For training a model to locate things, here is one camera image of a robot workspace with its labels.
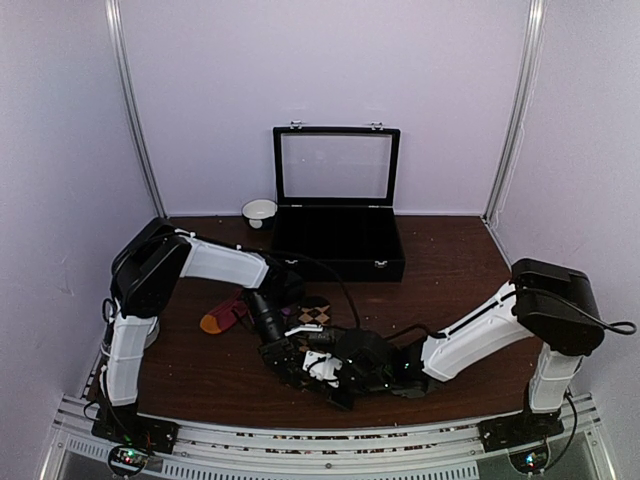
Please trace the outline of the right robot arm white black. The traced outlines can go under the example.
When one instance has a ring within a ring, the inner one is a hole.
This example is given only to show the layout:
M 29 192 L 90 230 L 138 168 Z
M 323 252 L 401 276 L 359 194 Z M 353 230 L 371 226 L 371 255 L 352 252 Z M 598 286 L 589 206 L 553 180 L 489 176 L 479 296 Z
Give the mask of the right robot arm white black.
M 357 394 L 421 398 L 493 353 L 526 338 L 543 343 L 523 411 L 513 419 L 519 440 L 535 440 L 560 413 L 582 359 L 604 340 L 588 276 L 523 258 L 512 277 L 481 306 L 452 325 L 397 348 L 367 330 L 350 329 L 309 372 L 349 408 Z

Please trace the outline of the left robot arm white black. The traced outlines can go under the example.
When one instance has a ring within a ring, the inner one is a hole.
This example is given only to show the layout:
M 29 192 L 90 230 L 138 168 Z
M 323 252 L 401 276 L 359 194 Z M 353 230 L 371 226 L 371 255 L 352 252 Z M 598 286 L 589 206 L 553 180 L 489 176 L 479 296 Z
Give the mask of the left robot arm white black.
M 281 310 L 303 292 L 301 278 L 270 255 L 207 240 L 161 217 L 147 223 L 120 251 L 111 274 L 107 364 L 101 379 L 109 410 L 103 422 L 123 444 L 143 436 L 142 419 L 127 408 L 137 403 L 147 337 L 179 279 L 240 287 L 264 345 L 287 338 Z

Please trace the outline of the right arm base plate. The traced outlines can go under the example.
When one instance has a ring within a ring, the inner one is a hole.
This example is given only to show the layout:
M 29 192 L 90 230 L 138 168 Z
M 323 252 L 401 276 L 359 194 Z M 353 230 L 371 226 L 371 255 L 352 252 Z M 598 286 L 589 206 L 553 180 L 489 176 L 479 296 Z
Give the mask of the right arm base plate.
M 563 433 L 560 412 L 560 408 L 534 411 L 526 400 L 523 410 L 518 413 L 479 422 L 477 428 L 484 451 L 511 449 Z

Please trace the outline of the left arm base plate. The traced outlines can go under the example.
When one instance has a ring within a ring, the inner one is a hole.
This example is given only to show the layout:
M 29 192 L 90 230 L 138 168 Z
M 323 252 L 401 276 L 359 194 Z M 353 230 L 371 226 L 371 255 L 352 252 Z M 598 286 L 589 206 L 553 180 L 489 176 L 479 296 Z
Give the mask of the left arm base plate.
M 171 454 L 178 431 L 179 425 L 173 421 L 139 415 L 136 405 L 113 408 L 101 405 L 91 433 L 142 451 Z

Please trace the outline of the black tan argyle sock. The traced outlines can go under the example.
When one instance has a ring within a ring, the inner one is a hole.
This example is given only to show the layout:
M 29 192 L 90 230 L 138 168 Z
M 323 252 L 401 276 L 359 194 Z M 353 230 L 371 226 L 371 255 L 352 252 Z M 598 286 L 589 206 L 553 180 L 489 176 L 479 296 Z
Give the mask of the black tan argyle sock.
M 310 296 L 302 299 L 294 315 L 294 326 L 321 325 L 328 327 L 331 324 L 331 304 L 322 296 Z M 309 347 L 325 347 L 331 343 L 331 335 L 328 330 L 321 333 L 302 332 L 292 336 L 301 345 Z

